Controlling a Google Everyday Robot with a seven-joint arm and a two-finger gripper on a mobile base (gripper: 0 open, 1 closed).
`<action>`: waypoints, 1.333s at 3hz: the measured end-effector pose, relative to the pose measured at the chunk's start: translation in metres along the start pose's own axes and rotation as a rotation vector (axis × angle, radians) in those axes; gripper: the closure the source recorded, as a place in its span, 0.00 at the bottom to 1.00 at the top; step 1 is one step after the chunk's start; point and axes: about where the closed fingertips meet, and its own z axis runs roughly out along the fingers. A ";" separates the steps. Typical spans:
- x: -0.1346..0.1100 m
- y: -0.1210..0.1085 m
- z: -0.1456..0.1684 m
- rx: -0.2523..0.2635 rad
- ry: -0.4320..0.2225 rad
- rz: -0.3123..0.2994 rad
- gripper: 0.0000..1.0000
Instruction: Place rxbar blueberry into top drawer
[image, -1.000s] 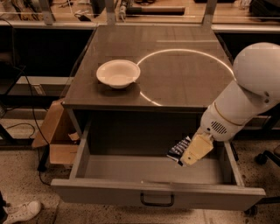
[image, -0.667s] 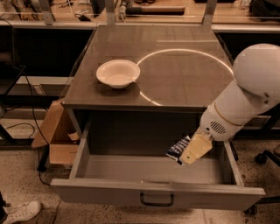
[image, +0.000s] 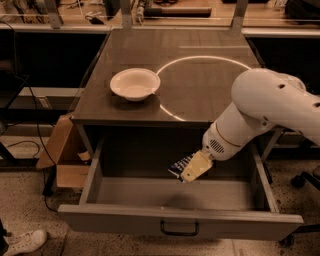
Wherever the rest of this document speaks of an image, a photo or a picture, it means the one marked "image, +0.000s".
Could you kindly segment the white gripper with grille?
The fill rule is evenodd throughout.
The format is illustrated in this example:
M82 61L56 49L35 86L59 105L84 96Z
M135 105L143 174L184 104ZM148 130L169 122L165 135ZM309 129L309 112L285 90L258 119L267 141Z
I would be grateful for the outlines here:
M241 147L227 142L214 122L204 133L202 150L197 151L184 167L181 178L184 183L196 180L213 166L213 160L225 161L232 158L241 150Z

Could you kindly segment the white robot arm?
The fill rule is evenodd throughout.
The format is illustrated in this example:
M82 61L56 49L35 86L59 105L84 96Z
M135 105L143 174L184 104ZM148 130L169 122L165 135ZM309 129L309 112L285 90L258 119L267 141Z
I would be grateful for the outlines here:
M320 144L320 97L307 92L301 80L269 69L250 69L235 79L231 98L205 132L202 149L184 163L182 182L197 179L215 160L230 159L276 125Z

